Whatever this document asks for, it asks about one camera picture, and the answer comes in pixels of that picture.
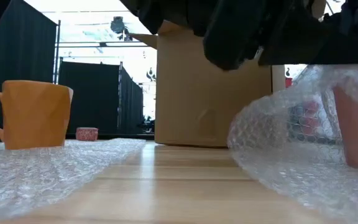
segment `small canister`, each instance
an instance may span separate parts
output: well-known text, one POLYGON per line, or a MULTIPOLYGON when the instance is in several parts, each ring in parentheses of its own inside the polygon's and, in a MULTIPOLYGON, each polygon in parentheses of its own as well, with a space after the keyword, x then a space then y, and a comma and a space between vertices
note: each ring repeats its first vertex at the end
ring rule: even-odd
POLYGON ((98 140, 97 128, 77 128, 75 137, 79 141, 96 141, 98 140))

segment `wooden table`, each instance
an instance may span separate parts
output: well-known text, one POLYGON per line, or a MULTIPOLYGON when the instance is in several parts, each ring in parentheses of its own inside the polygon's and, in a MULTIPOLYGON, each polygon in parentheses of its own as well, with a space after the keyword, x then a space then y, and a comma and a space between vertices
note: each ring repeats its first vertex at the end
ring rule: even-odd
POLYGON ((0 223, 334 222, 251 180, 228 150, 148 142, 124 165, 108 168, 67 200, 0 223))

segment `orange mug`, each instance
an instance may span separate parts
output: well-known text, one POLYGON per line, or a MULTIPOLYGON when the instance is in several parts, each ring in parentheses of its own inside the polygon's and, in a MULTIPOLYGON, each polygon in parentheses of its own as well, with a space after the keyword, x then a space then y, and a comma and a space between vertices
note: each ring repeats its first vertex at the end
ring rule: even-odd
POLYGON ((64 146, 73 90, 25 80, 5 81, 0 101, 6 149, 64 146))

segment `black partition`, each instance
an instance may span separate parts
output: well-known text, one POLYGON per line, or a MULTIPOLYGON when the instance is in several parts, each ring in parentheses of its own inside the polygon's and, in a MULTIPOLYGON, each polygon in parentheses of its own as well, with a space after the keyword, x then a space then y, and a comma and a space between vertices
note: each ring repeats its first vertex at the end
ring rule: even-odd
POLYGON ((79 127, 102 136, 142 133, 143 91, 121 66, 62 62, 58 83, 74 90, 69 136, 79 127))
POLYGON ((11 0, 0 20, 0 91, 5 80, 52 82, 56 31, 54 22, 25 1, 11 0))

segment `cardboard box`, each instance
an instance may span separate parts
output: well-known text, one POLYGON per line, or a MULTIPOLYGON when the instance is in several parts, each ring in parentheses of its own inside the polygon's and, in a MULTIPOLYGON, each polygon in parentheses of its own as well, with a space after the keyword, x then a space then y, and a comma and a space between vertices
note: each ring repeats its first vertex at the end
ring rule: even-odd
POLYGON ((164 22, 158 36, 133 37, 158 50, 157 143, 226 147, 234 116, 250 102, 285 88, 283 66, 259 67, 253 60, 223 72, 205 58, 202 38, 175 24, 164 22))

